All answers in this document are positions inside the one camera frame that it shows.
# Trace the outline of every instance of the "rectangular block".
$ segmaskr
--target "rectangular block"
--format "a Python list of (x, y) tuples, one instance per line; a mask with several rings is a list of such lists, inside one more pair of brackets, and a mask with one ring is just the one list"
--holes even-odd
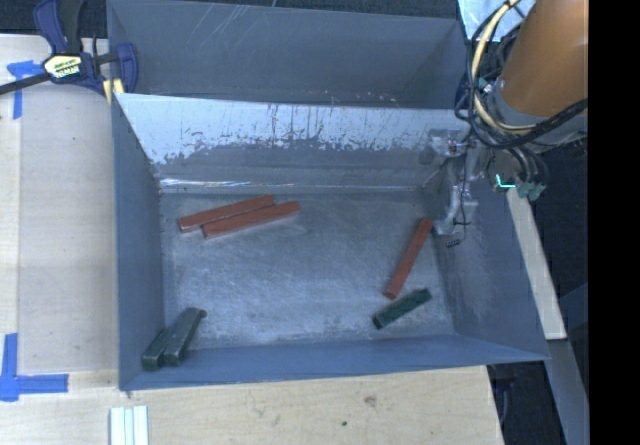
[(398, 297), (398, 294), (402, 290), (404, 282), (407, 280), (407, 276), (409, 276), (411, 269), (413, 269), (413, 264), (422, 249), (424, 241), (427, 240), (427, 236), (429, 235), (432, 227), (433, 222), (428, 217), (423, 218), (418, 224), (409, 246), (402, 256), (389, 285), (387, 285), (387, 289), (384, 291), (384, 295), (389, 299), (395, 299)]
[(187, 352), (189, 343), (196, 333), (200, 320), (206, 317), (207, 312), (200, 308), (187, 308), (180, 314), (174, 324), (171, 336), (164, 350), (164, 360), (169, 365), (180, 365)]
[(382, 329), (393, 321), (398, 320), (403, 315), (415, 310), (431, 299), (431, 292), (428, 289), (414, 290), (411, 294), (394, 301), (386, 308), (380, 310), (373, 316), (373, 324), (376, 328)]
[(180, 231), (183, 233), (191, 232), (207, 223), (244, 214), (245, 212), (250, 212), (252, 210), (269, 207), (273, 204), (275, 204), (275, 200), (272, 194), (258, 196), (257, 198), (251, 198), (249, 200), (232, 203), (231, 205), (224, 205), (222, 207), (198, 212), (197, 214), (184, 216), (178, 220), (178, 226), (180, 227)]
[(235, 232), (252, 226), (270, 223), (271, 221), (295, 214), (299, 210), (300, 204), (297, 201), (272, 205), (252, 212), (245, 212), (244, 214), (228, 219), (208, 223), (202, 227), (202, 233), (205, 238), (216, 237), (228, 232)]

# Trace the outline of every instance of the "wooden plank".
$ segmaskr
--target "wooden plank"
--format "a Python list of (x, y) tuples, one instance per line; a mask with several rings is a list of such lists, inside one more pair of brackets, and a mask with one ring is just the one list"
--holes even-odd
[(0, 405), (3, 440), (106, 445), (110, 408), (146, 405), (154, 445), (504, 444), (484, 367), (129, 393), (95, 376)]
[(567, 331), (531, 205), (528, 200), (518, 196), (516, 189), (510, 189), (507, 192), (507, 201), (531, 280), (531, 288), (538, 306), (545, 338), (547, 340), (565, 339)]

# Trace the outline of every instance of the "blue clamp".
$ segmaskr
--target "blue clamp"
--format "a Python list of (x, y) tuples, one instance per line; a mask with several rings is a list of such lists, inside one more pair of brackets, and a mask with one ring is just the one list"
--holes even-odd
[(22, 394), (66, 393), (69, 391), (69, 374), (45, 374), (37, 376), (17, 375), (18, 334), (5, 335), (2, 375), (0, 375), (0, 400), (15, 402)]
[(43, 63), (48, 68), (48, 61), (61, 54), (68, 54), (80, 58), (80, 62), (73, 68), (65, 71), (57, 71), (57, 68), (49, 68), (52, 77), (51, 82), (56, 84), (74, 84), (91, 89), (102, 96), (104, 94), (104, 81), (100, 74), (100, 65), (106, 62), (119, 61), (120, 79), (126, 91), (133, 91), (138, 80), (138, 62), (135, 48), (131, 43), (116, 45), (116, 53), (98, 56), (82, 52), (82, 41), (78, 33), (78, 20), (85, 0), (44, 0), (33, 10), (33, 18), (42, 36), (51, 47), (51, 57)]
[[(29, 77), (31, 75), (39, 75), (44, 73), (44, 69), (41, 65), (34, 63), (33, 61), (21, 61), (18, 63), (9, 63), (7, 70), (17, 80), (23, 77)], [(13, 99), (13, 119), (17, 120), (22, 116), (22, 90), (16, 90), (16, 94)]]

